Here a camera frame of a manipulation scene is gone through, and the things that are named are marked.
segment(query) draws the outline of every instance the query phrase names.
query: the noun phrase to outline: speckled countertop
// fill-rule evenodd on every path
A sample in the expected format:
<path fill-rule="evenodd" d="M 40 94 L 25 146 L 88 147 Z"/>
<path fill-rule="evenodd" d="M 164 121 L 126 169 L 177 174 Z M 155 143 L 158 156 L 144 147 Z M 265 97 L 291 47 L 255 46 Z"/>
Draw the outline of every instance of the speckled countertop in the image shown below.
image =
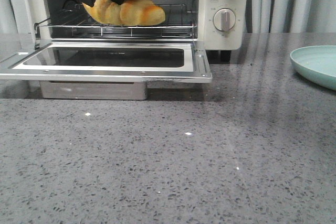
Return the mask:
<path fill-rule="evenodd" d="M 0 36 L 1 57 L 25 38 Z M 335 44 L 246 35 L 213 83 L 150 86 L 146 101 L 1 81 L 0 223 L 336 223 L 336 92 L 289 60 Z"/>

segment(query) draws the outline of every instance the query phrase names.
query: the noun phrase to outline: golden brown croissant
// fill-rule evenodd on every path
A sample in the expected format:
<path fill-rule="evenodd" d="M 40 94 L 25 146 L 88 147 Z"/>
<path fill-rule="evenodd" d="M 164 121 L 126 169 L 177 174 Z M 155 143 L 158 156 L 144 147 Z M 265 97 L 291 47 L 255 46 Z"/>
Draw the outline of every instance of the golden brown croissant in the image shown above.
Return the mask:
<path fill-rule="evenodd" d="M 96 0 L 93 7 L 83 3 L 99 23 L 126 26 L 153 26 L 164 22 L 165 13 L 151 0 L 125 0 L 118 5 L 111 0 Z"/>

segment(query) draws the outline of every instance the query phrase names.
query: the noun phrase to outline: control knob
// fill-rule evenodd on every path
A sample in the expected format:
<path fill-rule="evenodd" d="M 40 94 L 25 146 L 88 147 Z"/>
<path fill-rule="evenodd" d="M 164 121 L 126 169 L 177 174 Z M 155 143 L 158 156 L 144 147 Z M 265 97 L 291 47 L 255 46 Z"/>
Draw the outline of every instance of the control knob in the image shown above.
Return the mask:
<path fill-rule="evenodd" d="M 230 9 L 220 9 L 216 12 L 213 21 L 217 30 L 230 31 L 236 23 L 236 15 Z"/>

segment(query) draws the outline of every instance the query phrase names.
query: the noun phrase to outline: wire rack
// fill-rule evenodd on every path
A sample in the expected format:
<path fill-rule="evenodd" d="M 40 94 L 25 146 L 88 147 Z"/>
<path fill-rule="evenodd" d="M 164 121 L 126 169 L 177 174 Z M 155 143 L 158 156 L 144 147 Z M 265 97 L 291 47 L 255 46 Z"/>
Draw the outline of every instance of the wire rack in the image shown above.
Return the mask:
<path fill-rule="evenodd" d="M 93 20 L 82 5 L 62 9 L 35 24 L 37 37 L 41 28 L 52 28 L 52 38 L 194 38 L 196 13 L 185 4 L 164 4 L 165 22 L 155 26 L 115 26 Z"/>

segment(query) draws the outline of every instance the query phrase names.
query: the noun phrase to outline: light green plate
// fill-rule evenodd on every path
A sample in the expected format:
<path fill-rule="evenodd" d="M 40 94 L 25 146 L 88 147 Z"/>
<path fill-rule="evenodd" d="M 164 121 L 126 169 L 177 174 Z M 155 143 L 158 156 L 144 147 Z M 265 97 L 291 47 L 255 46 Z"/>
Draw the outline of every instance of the light green plate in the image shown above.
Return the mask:
<path fill-rule="evenodd" d="M 303 77 L 336 90 L 336 46 L 302 47 L 294 50 L 290 59 Z"/>

